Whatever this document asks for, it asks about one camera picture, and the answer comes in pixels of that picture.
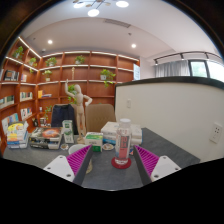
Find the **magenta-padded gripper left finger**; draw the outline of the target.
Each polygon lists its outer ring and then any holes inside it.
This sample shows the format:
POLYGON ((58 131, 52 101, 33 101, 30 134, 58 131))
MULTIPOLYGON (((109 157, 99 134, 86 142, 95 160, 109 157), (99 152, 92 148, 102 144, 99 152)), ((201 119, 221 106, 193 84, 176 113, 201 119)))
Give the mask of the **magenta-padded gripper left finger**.
POLYGON ((81 186, 92 158, 92 146, 76 144, 68 152, 68 156, 57 156, 44 170, 81 186))

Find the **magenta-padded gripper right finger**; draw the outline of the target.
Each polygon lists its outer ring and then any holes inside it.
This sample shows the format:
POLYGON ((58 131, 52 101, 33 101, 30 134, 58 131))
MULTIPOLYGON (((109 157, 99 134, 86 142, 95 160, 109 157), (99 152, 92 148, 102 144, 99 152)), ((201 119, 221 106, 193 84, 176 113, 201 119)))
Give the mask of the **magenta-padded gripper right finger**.
POLYGON ((168 156, 159 157, 137 145, 134 146, 134 157, 143 185, 180 170, 180 167, 168 156))

